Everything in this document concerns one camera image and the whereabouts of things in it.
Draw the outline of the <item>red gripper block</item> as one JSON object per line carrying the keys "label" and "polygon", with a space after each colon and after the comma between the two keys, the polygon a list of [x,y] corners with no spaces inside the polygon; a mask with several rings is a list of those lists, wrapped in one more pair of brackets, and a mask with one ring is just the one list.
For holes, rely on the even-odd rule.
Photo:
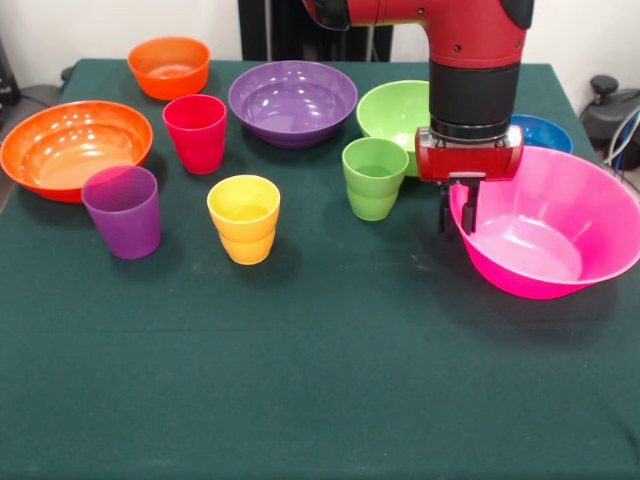
{"label": "red gripper block", "polygon": [[[511,180],[517,173],[524,149],[522,129],[510,125],[504,135],[476,143],[456,143],[438,136],[428,127],[415,134],[415,156],[419,178],[441,182],[439,196],[439,232],[450,230],[450,185],[458,179],[485,181]],[[468,180],[467,200],[461,210],[461,225],[466,234],[476,229],[480,180]]]}

